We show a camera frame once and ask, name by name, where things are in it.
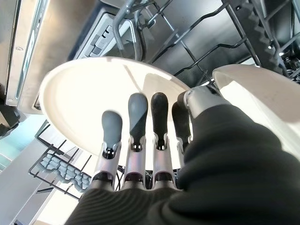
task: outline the gray fingertip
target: gray fingertip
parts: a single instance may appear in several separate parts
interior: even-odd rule
[[[105,111],[102,114],[103,141],[112,149],[113,145],[121,141],[122,118],[114,111]]]

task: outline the robotic hand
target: robotic hand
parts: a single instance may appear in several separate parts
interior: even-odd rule
[[[300,164],[278,138],[206,87],[178,96],[172,116],[182,168],[175,186],[167,135],[168,100],[156,93],[153,184],[145,189],[148,101],[128,102],[130,139],[124,184],[114,191],[122,119],[102,116],[104,143],[89,189],[67,225],[300,224]],[[192,121],[193,140],[189,130]]]

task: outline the metal rod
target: metal rod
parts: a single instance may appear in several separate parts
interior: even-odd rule
[[[141,11],[142,11],[142,9],[139,9],[139,10],[134,12],[134,19],[135,19],[136,31],[137,31],[137,34],[139,36],[139,39],[140,39],[140,42],[141,42],[141,48],[142,48],[142,56],[141,56],[140,59],[141,59],[141,61],[143,61],[145,59],[145,56],[146,56],[147,47],[146,47],[143,31],[141,30],[141,23],[140,23],[140,13],[141,13]]]
[[[120,179],[120,177],[119,177],[119,175],[118,175],[118,171],[117,171],[117,179],[118,179],[118,185],[117,185],[115,191],[118,190],[118,187],[120,186],[120,183],[121,183],[121,179]]]
[[[217,14],[219,14],[223,9],[225,9],[227,6],[229,5],[229,3],[225,3],[223,5],[221,5],[217,10],[215,10],[214,12],[212,13],[208,13],[208,14],[205,14],[203,16],[201,16],[195,23],[193,23],[185,32],[183,32],[182,35],[180,35],[180,37],[173,42],[173,44],[169,45],[168,47],[166,47],[166,50],[168,48],[172,48],[173,46],[175,46],[179,41],[181,41],[193,28],[195,28],[201,21],[203,21],[204,19],[206,18],[209,18],[209,17],[213,17]]]
[[[48,188],[44,188],[41,190],[37,190],[36,194],[48,193],[48,192],[51,192],[53,189],[54,189],[53,187],[48,187]]]
[[[70,161],[73,159],[73,157],[76,155],[76,153],[78,152],[79,148],[74,152],[74,154],[71,156],[71,158],[68,160],[67,164],[70,163]]]
[[[277,41],[276,38],[273,40],[273,44],[274,44],[274,47],[275,47],[274,58],[276,58],[276,59],[278,60],[278,62],[279,62],[279,67],[282,69],[282,74],[283,74],[283,76],[289,77],[289,74],[288,74],[288,72],[287,72],[287,70],[286,70],[284,61],[282,60],[281,56],[279,56],[279,55],[277,54],[277,52],[280,51],[280,45],[279,45],[279,43],[278,43],[278,41]]]
[[[285,0],[276,9],[274,9],[269,15],[265,17],[265,21],[269,21],[276,13],[278,13],[290,0]]]
[[[202,83],[202,80],[203,80],[204,78],[208,79],[208,78],[205,76],[205,74],[207,74],[207,70],[203,73],[202,77],[199,79],[199,81],[197,82],[196,86],[199,86],[199,85]]]
[[[157,11],[157,13],[155,13],[150,19],[149,19],[149,21],[147,22],[147,24],[145,24],[143,27],[148,27],[152,22],[153,22],[153,20],[155,20],[155,18],[159,15],[159,14],[161,14],[164,10],[165,10],[165,8],[167,8],[168,7],[168,5],[172,2],[173,0],[168,0],[158,11]]]
[[[67,140],[64,140],[57,149],[60,149]]]
[[[155,53],[155,55],[152,57],[152,59],[148,61],[149,64],[154,63],[158,59],[158,55],[160,54],[160,52],[167,47],[168,43],[175,37],[177,32],[178,32],[178,29],[176,31],[172,32],[172,34],[167,38],[167,40],[163,43],[163,45],[160,47],[160,49]]]
[[[141,3],[141,4],[136,5],[136,6],[132,6],[131,9],[130,9],[130,12],[133,13],[137,10],[142,10],[144,7],[152,5],[153,3],[154,3],[154,1],[147,1],[145,3]]]
[[[300,22],[300,2],[299,2],[299,0],[292,0],[292,4],[294,6],[294,10],[297,15],[297,18]]]
[[[226,10],[227,10],[230,18],[232,19],[233,24],[235,25],[238,33],[240,34],[240,37],[241,38],[245,37],[246,34],[245,34],[245,32],[244,32],[244,30],[243,30],[243,28],[242,28],[242,26],[241,26],[238,18],[234,14],[233,8],[231,7],[231,5],[227,6]],[[255,51],[254,51],[254,49],[252,47],[252,45],[251,45],[251,43],[250,43],[250,41],[248,39],[245,41],[245,45],[246,45],[246,47],[247,47],[247,49],[248,49],[251,57],[253,58],[255,64],[258,65],[258,66],[261,66],[261,63],[260,63],[260,61],[259,61],[259,59],[258,59],[258,57],[257,57],[257,55],[256,55],[256,53],[255,53]]]
[[[159,6],[158,6],[156,3],[154,4],[154,6],[155,6],[155,8],[156,8],[158,11],[160,11],[160,8],[159,8]],[[175,31],[175,28],[170,24],[170,22],[168,21],[168,19],[166,18],[166,16],[164,15],[163,12],[161,13],[161,16],[163,17],[163,19],[165,20],[165,22],[168,24],[168,26],[170,27],[170,29],[174,32],[174,31]],[[195,61],[196,61],[196,57],[192,54],[192,52],[190,51],[190,49],[188,48],[188,46],[183,42],[183,40],[181,40],[180,43],[183,45],[184,49],[187,51],[187,53],[189,54],[189,56],[190,56],[190,57],[192,58],[192,60],[195,62]],[[203,70],[198,64],[196,64],[196,65],[197,65],[197,67],[202,71],[202,73],[204,73],[204,70]],[[208,81],[209,81],[212,85],[214,85],[214,84],[211,82],[211,80],[207,77],[207,75],[206,75],[206,74],[204,74],[204,75],[205,75],[205,77],[208,79]]]
[[[294,13],[294,7],[291,8],[291,35],[290,38],[294,37],[295,35],[295,13]],[[291,52],[292,54],[294,54],[294,47],[293,45],[291,46]]]
[[[47,123],[48,121],[45,120],[41,128],[37,131],[36,135],[34,135],[35,137],[40,136],[50,126],[50,124],[48,124],[45,128],[43,128]]]
[[[125,15],[130,11],[130,8],[133,6],[134,3],[135,0],[127,0],[126,3],[119,9],[112,23],[113,36],[116,40],[116,44],[121,54],[121,57],[124,57],[125,55],[125,48],[121,39],[119,25],[121,24],[121,21],[124,19]]]
[[[71,183],[71,185],[69,185],[69,187],[65,190],[64,194],[68,193],[68,190],[73,186],[73,183]]]
[[[40,137],[36,137],[36,139],[39,142],[41,142],[44,146],[46,146],[47,148],[49,148],[51,146],[50,143],[48,143],[47,141],[45,141],[44,139],[42,139]],[[64,152],[62,150],[59,150],[58,148],[54,147],[53,145],[52,145],[51,149],[54,150],[59,155],[63,155],[64,154]]]
[[[239,42],[237,42],[236,44],[234,45],[228,45],[228,44],[217,44],[216,46],[214,46],[213,48],[211,48],[210,50],[208,50],[200,59],[198,59],[195,63],[193,63],[192,65],[190,65],[189,67],[185,67],[183,69],[181,69],[180,71],[178,71],[177,73],[175,73],[174,76],[177,76],[178,74],[182,73],[184,70],[187,70],[187,69],[191,69],[193,68],[197,63],[199,63],[200,61],[202,61],[206,56],[208,56],[210,53],[212,53],[213,51],[215,51],[216,49],[220,48],[220,47],[223,47],[223,48],[237,48],[239,47],[241,44],[245,43],[245,41],[247,40],[246,37],[244,37],[242,40],[240,40]]]
[[[36,172],[36,174],[33,175],[33,177],[38,177],[39,170]]]
[[[41,177],[39,177],[39,176],[35,176],[35,175],[34,175],[33,173],[31,173],[31,172],[29,172],[29,174],[32,175],[32,176],[34,176],[34,177],[37,177],[38,179],[42,180],[43,182],[49,184],[50,186],[53,186],[55,189],[58,189],[59,191],[65,193],[65,190],[64,190],[64,189],[62,189],[62,188],[56,186],[55,184],[51,184],[49,181],[47,181],[47,180],[45,180],[45,179],[43,179],[43,178],[41,178]],[[73,198],[76,198],[77,200],[79,200],[78,197],[76,197],[75,195],[73,195],[73,194],[71,194],[71,193],[69,193],[69,192],[66,192],[65,194],[68,195],[68,196],[71,196],[71,197],[73,197]]]
[[[294,37],[292,37],[284,46],[280,48],[280,52],[283,52],[290,44],[292,44],[297,38],[300,37],[300,32],[297,33]]]
[[[49,150],[51,150],[51,147],[53,146],[53,144],[52,145],[50,145],[47,149],[46,149],[46,151],[41,155],[41,157],[40,158],[38,158],[38,160],[32,165],[32,167],[30,167],[29,168],[29,170],[28,170],[28,173],[31,173],[31,171],[32,171],[32,169],[47,155],[47,153],[48,153],[48,151]]]
[[[88,158],[88,160],[85,162],[85,164],[83,165],[82,169],[80,170],[80,172],[83,171],[83,169],[85,168],[85,166],[87,165],[87,163],[89,162],[90,158],[92,157],[92,155],[90,155],[90,157]]]
[[[252,0],[251,3],[254,6],[255,12],[256,12],[258,18],[260,19],[260,21],[262,23],[262,26],[264,27],[264,29],[267,33],[267,36],[269,37],[269,39],[273,40],[274,38],[273,38],[273,35],[271,33],[270,27],[267,24],[267,21],[264,19],[264,16],[263,16],[262,12],[260,11],[258,4],[256,3],[255,0]]]
[[[293,79],[295,76],[297,76],[298,73],[300,73],[300,68],[298,68],[296,71],[294,71],[294,72],[291,74],[290,78]]]
[[[55,182],[56,178],[57,178],[57,177],[54,177],[54,179],[51,181],[51,184],[50,184],[50,186],[52,186],[52,185],[53,185],[53,183]]]
[[[121,189],[121,180],[122,180],[122,178],[123,178],[123,176],[124,176],[124,172],[122,173],[122,175],[121,175],[121,177],[120,177],[120,183],[118,184],[119,190]]]

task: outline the black sleeve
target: black sleeve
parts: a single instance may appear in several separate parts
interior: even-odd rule
[[[184,192],[152,206],[150,224],[300,224],[300,164],[270,130],[218,105],[193,121],[193,133]]]

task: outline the wire rack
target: wire rack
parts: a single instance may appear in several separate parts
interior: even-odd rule
[[[282,58],[280,54],[286,52],[286,50],[290,50],[293,48],[292,44],[299,37],[300,33],[292,34],[290,40],[286,42],[284,45],[280,46],[275,35],[272,32],[268,22],[274,17],[276,14],[280,13],[282,8],[287,4],[292,2],[292,10],[295,12],[297,19],[300,19],[300,6],[297,0],[285,0],[279,6],[276,7],[271,13],[268,15],[264,14],[261,10],[261,6],[255,0],[222,0],[222,5],[217,8],[215,11],[205,14],[197,19],[193,24],[191,24],[184,32],[179,34],[177,29],[172,26],[168,18],[164,14],[164,10],[172,3],[173,0],[167,0],[164,5],[161,7],[153,0],[126,0],[126,3],[123,7],[120,8],[118,14],[115,16],[113,21],[113,34],[116,40],[116,45],[120,51],[122,57],[126,57],[126,49],[121,40],[121,36],[119,33],[119,25],[121,21],[126,17],[131,16],[134,20],[134,25],[136,28],[137,36],[135,48],[135,59],[139,61],[145,61],[145,56],[147,54],[146,43],[143,37],[143,29],[151,27],[158,16],[162,17],[165,23],[168,25],[173,35],[170,39],[168,39],[165,44],[161,47],[158,53],[151,58],[148,63],[152,64],[157,61],[162,55],[164,55],[169,49],[175,47],[176,45],[182,45],[187,54],[192,59],[193,63],[187,65],[186,67],[180,69],[178,72],[174,73],[174,76],[178,76],[185,70],[190,70],[194,67],[198,67],[202,73],[199,81],[196,85],[200,85],[202,83],[208,83],[208,86],[216,91],[217,88],[211,77],[208,74],[208,70],[203,66],[200,66],[200,62],[204,60],[208,55],[217,50],[218,48],[228,48],[234,49],[241,45],[245,45],[249,52],[249,57],[252,57],[255,64],[257,66],[272,70],[274,72],[281,73],[282,75],[288,77],[289,79],[300,82],[300,68],[299,68],[299,60],[297,55],[294,53],[293,57],[296,60],[293,62],[294,66],[292,69],[289,67],[287,69],[287,64],[290,63],[289,58]],[[140,20],[141,12],[150,5],[153,5],[156,9],[156,13],[144,23]],[[185,43],[185,38],[189,35],[191,30],[193,30],[199,23],[204,21],[209,17],[216,16],[223,10],[226,10],[233,21],[239,35],[240,40],[233,45],[219,43],[209,49],[205,54],[200,57],[195,57],[192,51],[188,48]],[[47,150],[43,153],[43,155],[39,158],[38,161],[29,169],[29,173],[46,182],[49,186],[67,194],[73,198],[80,199],[82,191],[78,191],[78,189],[74,188],[74,183],[72,182],[61,182],[61,179],[58,178],[56,174],[41,171],[38,167],[38,164],[48,155],[52,155],[53,157],[59,158],[63,163],[72,166],[74,169],[80,171],[80,174],[85,175],[91,178],[90,174],[84,172],[85,167],[90,162],[92,155],[87,155],[86,159],[83,160],[83,165],[81,167],[75,166],[75,162],[78,158],[82,160],[82,150],[73,147],[69,151],[62,151],[61,148],[67,142],[64,140],[61,145],[55,147],[53,144],[47,142],[45,139],[41,137],[41,135],[49,128],[50,124],[46,121],[43,126],[40,128],[38,133],[36,134],[36,139],[41,142],[44,146],[47,147]],[[120,190],[123,179],[124,179],[124,171],[125,167],[119,165],[115,189]],[[152,171],[146,171],[146,188],[151,187],[152,182]]]
[[[120,54],[122,57],[126,56],[126,50],[121,41],[121,37],[119,34],[118,27],[122,19],[125,16],[130,14],[134,15],[134,21],[136,29],[139,33],[140,40],[137,41],[137,45],[135,46],[135,59],[143,60],[145,58],[145,54],[147,49],[145,48],[146,44],[143,39],[143,29],[146,27],[150,27],[153,25],[153,22],[158,16],[161,16],[166,24],[169,26],[171,31],[174,33],[176,37],[175,40],[166,41],[166,46],[163,46],[159,53],[148,63],[153,63],[157,59],[159,59],[164,53],[166,53],[170,48],[175,47],[176,45],[182,45],[185,51],[188,53],[190,58],[194,63],[191,65],[187,65],[186,67],[180,69],[178,72],[173,74],[174,76],[178,76],[185,70],[190,70],[193,67],[198,67],[202,72],[201,78],[199,79],[199,85],[203,82],[209,83],[210,86],[214,87],[214,82],[208,76],[208,70],[203,66],[200,66],[200,62],[203,61],[208,55],[210,55],[213,51],[218,48],[228,48],[234,49],[244,44],[248,51],[249,56],[253,58],[255,64],[259,67],[263,67],[274,72],[280,73],[291,80],[299,82],[299,64],[297,61],[296,69],[287,70],[286,69],[286,61],[288,59],[282,59],[281,54],[289,47],[291,44],[300,37],[300,33],[297,33],[291,37],[291,39],[280,46],[275,35],[272,33],[271,28],[268,24],[268,21],[274,17],[276,14],[280,14],[280,10],[286,6],[288,3],[292,2],[292,10],[295,11],[297,18],[300,18],[300,3],[297,0],[285,0],[283,1],[276,9],[274,9],[268,15],[264,15],[260,4],[257,3],[256,0],[222,0],[222,5],[217,8],[215,11],[205,14],[201,16],[198,20],[196,20],[193,24],[191,24],[183,33],[179,34],[177,29],[173,27],[169,19],[165,16],[164,11],[167,7],[172,3],[173,0],[167,0],[163,6],[159,6],[153,0],[127,0],[123,7],[119,10],[118,14],[113,23],[113,34],[116,39],[117,46],[119,48]],[[153,5],[157,12],[145,23],[141,23],[139,20],[139,16],[142,10],[149,5]],[[209,17],[216,16],[223,10],[226,10],[232,19],[239,35],[240,41],[233,45],[219,43],[209,49],[205,54],[201,57],[196,58],[192,51],[189,49],[187,44],[185,43],[185,37],[189,35],[192,29],[194,29],[199,23],[204,21]]]
[[[84,169],[88,167],[94,168],[95,161],[92,162],[91,159],[97,159],[97,156],[91,155],[87,153],[86,151],[82,151],[81,149],[75,147],[70,147],[62,150],[64,145],[68,142],[67,139],[63,140],[61,144],[59,144],[57,147],[54,146],[53,143],[49,143],[47,140],[45,140],[42,135],[44,132],[47,131],[47,129],[50,128],[50,124],[48,121],[45,121],[42,125],[42,127],[38,130],[38,132],[35,135],[35,138],[42,143],[47,149],[45,152],[41,155],[41,157],[32,165],[32,167],[28,170],[28,173],[32,175],[34,178],[40,179],[41,181],[47,183],[51,188],[55,188],[56,190],[59,190],[63,192],[64,194],[73,197],[77,200],[79,200],[84,193],[86,188],[76,188],[75,183],[72,182],[72,179],[67,179],[62,177],[59,173],[55,172],[55,170],[46,170],[44,167],[40,165],[41,162],[43,162],[43,159],[49,156],[57,159],[57,162],[63,163],[69,167],[72,168],[74,171],[78,171],[79,175],[86,176],[89,179],[91,179],[91,174],[88,172],[85,172]],[[178,169],[175,169],[174,175],[177,175]],[[120,190],[122,188],[122,184],[124,181],[124,172],[125,172],[125,166],[118,165],[117,170],[117,176],[115,180],[115,190]],[[151,189],[152,187],[152,170],[146,170],[145,171],[145,186],[147,189]]]

